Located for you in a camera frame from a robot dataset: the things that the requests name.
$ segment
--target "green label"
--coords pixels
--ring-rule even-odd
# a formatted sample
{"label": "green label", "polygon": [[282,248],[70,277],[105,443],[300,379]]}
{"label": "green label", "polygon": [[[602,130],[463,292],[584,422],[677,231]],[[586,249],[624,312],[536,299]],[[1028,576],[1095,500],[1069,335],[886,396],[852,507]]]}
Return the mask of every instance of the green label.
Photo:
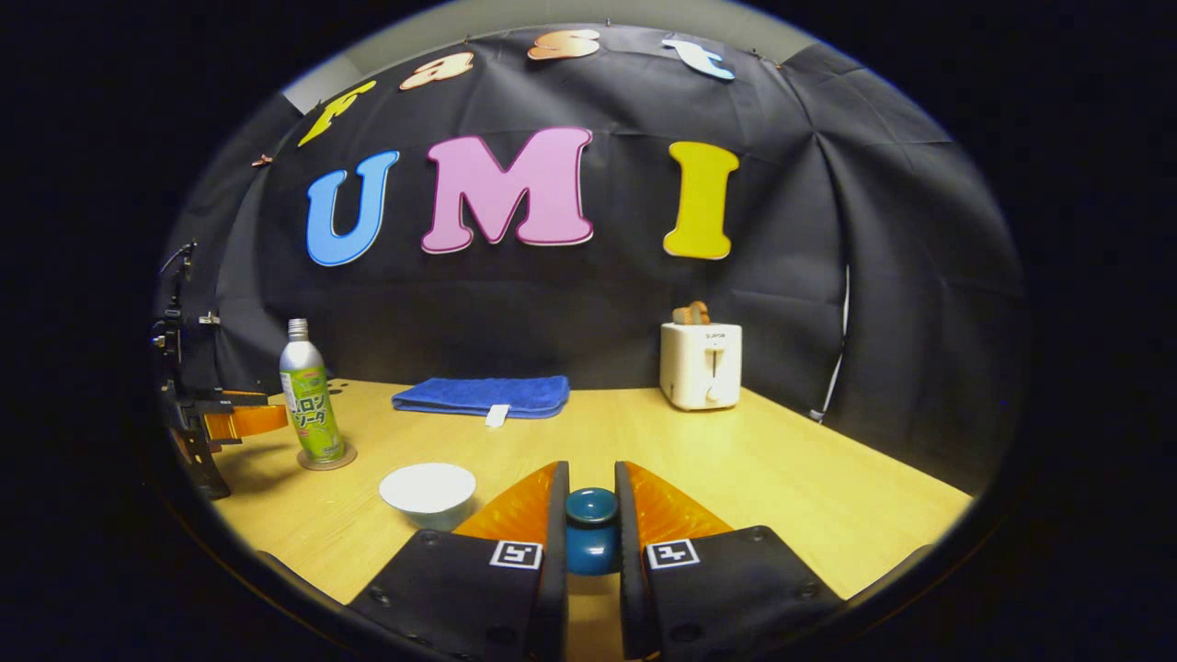
{"label": "green label", "polygon": [[312,462],[331,462],[344,456],[335,415],[327,395],[327,376],[321,368],[282,370],[286,409],[299,442]]}

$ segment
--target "white bowl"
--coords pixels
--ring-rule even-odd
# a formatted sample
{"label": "white bowl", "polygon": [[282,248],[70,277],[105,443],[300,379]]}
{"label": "white bowl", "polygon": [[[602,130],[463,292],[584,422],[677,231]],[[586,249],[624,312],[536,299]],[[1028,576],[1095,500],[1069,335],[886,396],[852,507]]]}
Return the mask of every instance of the white bowl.
{"label": "white bowl", "polygon": [[454,464],[403,466],[380,481],[380,498],[423,529],[452,531],[472,515],[478,481]]}

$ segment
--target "coaster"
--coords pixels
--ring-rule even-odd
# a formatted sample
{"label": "coaster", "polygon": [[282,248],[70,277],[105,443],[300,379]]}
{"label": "coaster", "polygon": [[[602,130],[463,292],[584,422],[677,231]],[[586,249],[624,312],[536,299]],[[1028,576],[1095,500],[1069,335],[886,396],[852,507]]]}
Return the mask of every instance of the coaster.
{"label": "coaster", "polygon": [[302,449],[298,451],[298,463],[302,465],[302,469],[310,469],[311,471],[330,471],[351,464],[357,455],[359,454],[355,452],[355,446],[347,444],[344,449],[344,457],[339,459],[333,462],[311,462],[311,458],[306,456],[306,449]]}

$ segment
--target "black backdrop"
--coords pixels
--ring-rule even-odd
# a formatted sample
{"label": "black backdrop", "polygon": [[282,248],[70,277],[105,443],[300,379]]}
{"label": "black backdrop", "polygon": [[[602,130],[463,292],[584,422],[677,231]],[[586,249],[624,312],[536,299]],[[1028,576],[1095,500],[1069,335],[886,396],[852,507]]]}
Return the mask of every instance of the black backdrop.
{"label": "black backdrop", "polygon": [[[257,137],[231,144],[234,160],[208,173],[167,246],[199,239],[185,306],[221,319],[215,332],[189,324],[186,380],[279,391],[286,320],[306,317],[328,369],[353,379],[565,373],[573,389],[653,386],[658,325],[704,299],[716,320],[744,327],[746,386],[825,412],[840,357],[826,424],[979,491],[1022,405],[1029,317],[1005,221],[960,146],[823,44],[777,68],[711,40],[614,25],[588,57],[526,57],[546,32],[593,27],[603,28],[511,31],[391,67],[301,147],[320,111],[295,123],[280,99],[262,107],[245,128]],[[736,79],[692,71],[664,38],[719,53]],[[466,51],[472,71],[398,90],[423,62]],[[505,167],[550,126],[593,133],[580,165],[590,241],[537,247],[508,232],[493,245],[476,234],[454,253],[421,250],[432,145],[479,135]],[[239,145],[266,139],[257,151],[274,163],[250,168]],[[725,259],[661,249],[678,207],[679,165],[667,154],[677,140],[740,160],[727,185]],[[307,188],[388,150],[399,159],[371,249],[345,265],[315,264]],[[339,234],[355,223],[360,183],[348,177],[338,190]],[[513,224],[525,214],[526,201]]]}
{"label": "black backdrop", "polygon": [[[210,2],[178,20],[171,6],[58,5],[27,5],[8,24],[25,111],[9,140],[34,143],[11,174],[35,205],[9,236],[26,250],[7,258],[33,285],[15,292],[13,330],[33,351],[14,351],[14,368],[35,405],[74,406],[36,419],[33,452],[8,483],[6,651],[346,660],[212,562],[140,468],[112,450],[159,443],[144,329],[160,246],[210,151],[240,108],[397,14],[385,2],[340,2],[333,14]],[[1164,503],[1155,494],[1164,482],[1146,468],[1171,464],[1159,443],[1166,340],[1148,322],[1171,264],[1158,240],[1171,186],[1158,177],[1166,143],[1156,100],[1168,79],[1151,71],[1171,51],[1170,24],[1162,5],[1119,7],[787,8],[969,146],[1011,220],[1039,329],[1010,466],[1023,479],[1000,495],[1009,517],[945,583],[829,658],[1172,657],[1162,571],[1171,542],[1139,515],[1142,503]],[[128,99],[137,113],[115,102]],[[27,250],[29,236],[55,257]],[[80,369],[105,371],[106,388],[79,397]],[[87,417],[106,423],[81,435]]]}

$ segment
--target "blue letter u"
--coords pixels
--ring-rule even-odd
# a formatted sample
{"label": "blue letter u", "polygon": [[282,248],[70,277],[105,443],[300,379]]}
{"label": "blue letter u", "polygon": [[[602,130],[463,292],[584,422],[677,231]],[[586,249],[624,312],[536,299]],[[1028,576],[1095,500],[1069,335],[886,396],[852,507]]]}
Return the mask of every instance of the blue letter u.
{"label": "blue letter u", "polygon": [[311,199],[306,212],[306,252],[311,259],[322,266],[339,266],[363,256],[372,246],[384,218],[384,186],[388,168],[399,157],[397,151],[380,152],[355,166],[355,172],[363,178],[360,219],[351,232],[341,237],[335,234],[333,226],[335,192],[347,179],[347,171],[328,172],[306,190],[306,197]]}

